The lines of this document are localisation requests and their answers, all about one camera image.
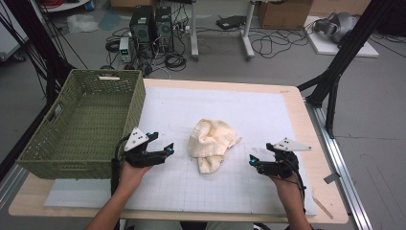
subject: person's left hand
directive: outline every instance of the person's left hand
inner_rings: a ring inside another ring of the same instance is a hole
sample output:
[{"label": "person's left hand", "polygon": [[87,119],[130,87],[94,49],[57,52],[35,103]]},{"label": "person's left hand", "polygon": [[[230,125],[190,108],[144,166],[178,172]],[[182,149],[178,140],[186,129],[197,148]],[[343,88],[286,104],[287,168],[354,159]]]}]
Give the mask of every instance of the person's left hand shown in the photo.
[{"label": "person's left hand", "polygon": [[120,183],[118,190],[132,195],[137,187],[140,185],[144,174],[152,167],[135,168],[128,164],[126,161],[123,162],[122,174],[120,176]]}]

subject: cream-colored cloth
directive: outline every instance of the cream-colored cloth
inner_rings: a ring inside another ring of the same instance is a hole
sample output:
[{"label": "cream-colored cloth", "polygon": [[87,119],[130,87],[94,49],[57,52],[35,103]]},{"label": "cream-colored cloth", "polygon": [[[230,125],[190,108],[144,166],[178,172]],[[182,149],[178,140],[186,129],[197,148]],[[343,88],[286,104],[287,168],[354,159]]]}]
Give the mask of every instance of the cream-colored cloth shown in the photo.
[{"label": "cream-colored cloth", "polygon": [[236,141],[236,132],[228,124],[202,119],[189,138],[189,155],[198,157],[200,173],[213,173],[223,162],[226,149]]}]

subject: basket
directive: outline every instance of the basket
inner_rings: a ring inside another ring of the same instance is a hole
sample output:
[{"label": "basket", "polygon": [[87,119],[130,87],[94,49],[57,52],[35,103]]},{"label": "basket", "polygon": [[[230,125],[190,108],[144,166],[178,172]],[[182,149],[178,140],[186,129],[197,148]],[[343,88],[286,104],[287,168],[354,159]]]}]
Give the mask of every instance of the basket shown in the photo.
[{"label": "basket", "polygon": [[72,70],[17,163],[44,179],[110,178],[145,96],[140,71]]}]

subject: brown box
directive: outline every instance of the brown box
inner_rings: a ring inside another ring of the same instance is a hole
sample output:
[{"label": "brown box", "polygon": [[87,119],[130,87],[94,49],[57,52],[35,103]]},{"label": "brown box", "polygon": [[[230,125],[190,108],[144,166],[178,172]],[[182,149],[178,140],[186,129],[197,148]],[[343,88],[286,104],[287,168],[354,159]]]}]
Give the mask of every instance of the brown box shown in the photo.
[{"label": "brown box", "polygon": [[135,6],[154,6],[154,0],[111,0],[111,7],[116,9],[134,9]]},{"label": "brown box", "polygon": [[362,15],[371,0],[314,0],[310,15],[329,16],[332,12]]},{"label": "brown box", "polygon": [[289,0],[282,4],[261,3],[258,19],[263,29],[300,30],[313,0]]}]

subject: concrete floor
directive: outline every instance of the concrete floor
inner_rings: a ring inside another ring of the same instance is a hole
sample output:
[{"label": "concrete floor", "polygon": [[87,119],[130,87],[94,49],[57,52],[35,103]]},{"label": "concrete floor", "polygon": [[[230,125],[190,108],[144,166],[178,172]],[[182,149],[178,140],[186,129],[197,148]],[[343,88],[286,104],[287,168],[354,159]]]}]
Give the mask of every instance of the concrete floor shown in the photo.
[{"label": "concrete floor", "polygon": [[[76,9],[57,15],[89,13]],[[102,21],[105,10],[90,12]],[[112,31],[98,30],[86,34],[68,34],[66,38],[90,69],[105,65],[105,39],[113,31],[127,27],[121,19]],[[213,20],[199,19],[198,25],[215,28]],[[188,50],[187,68],[170,72],[172,80],[225,81],[257,84],[299,85],[323,73],[332,56],[316,55],[310,44],[294,46],[272,59],[256,55],[246,61],[242,43],[237,35],[199,34],[199,61],[191,60]],[[406,45],[380,41],[406,55]],[[362,200],[374,229],[405,229],[406,196],[402,170],[406,162],[406,59],[370,42],[379,58],[357,57],[340,82],[334,133],[349,168],[355,188]],[[67,48],[70,63],[83,68]],[[116,61],[114,67],[123,64]],[[167,79],[158,70],[151,78]],[[307,96],[311,90],[303,92]],[[26,130],[45,104],[32,65],[26,61],[0,64],[0,160]],[[13,195],[0,210],[0,229],[80,229],[87,218],[17,218],[8,214]],[[270,224],[272,229],[285,225]],[[322,225],[325,229],[355,229],[352,220],[345,225]]]}]

